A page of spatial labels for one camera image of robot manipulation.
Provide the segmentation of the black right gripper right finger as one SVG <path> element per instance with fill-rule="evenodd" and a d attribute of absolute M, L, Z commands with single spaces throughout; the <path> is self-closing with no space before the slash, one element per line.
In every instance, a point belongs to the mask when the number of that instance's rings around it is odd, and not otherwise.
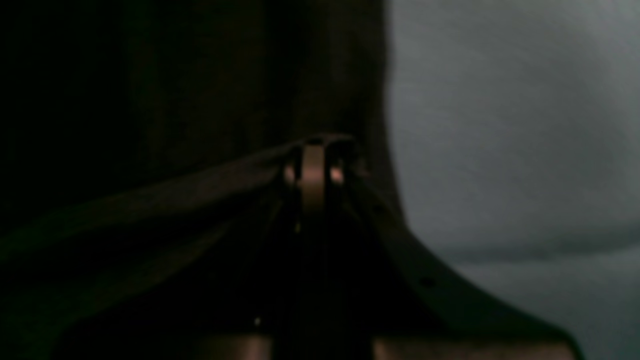
<path fill-rule="evenodd" d="M 370 251 L 370 230 L 355 196 L 359 151 L 352 139 L 326 146 L 325 237 L 330 255 L 343 261 L 361 261 Z"/>

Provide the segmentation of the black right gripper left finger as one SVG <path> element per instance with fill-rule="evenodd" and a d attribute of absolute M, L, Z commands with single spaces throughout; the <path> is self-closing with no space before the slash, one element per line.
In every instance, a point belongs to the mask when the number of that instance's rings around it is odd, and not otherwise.
<path fill-rule="evenodd" d="M 301 194 L 299 180 L 302 166 L 302 146 L 293 146 L 286 154 L 281 169 L 281 180 L 286 213 L 286 246 L 293 259 L 303 258 L 301 242 Z"/>

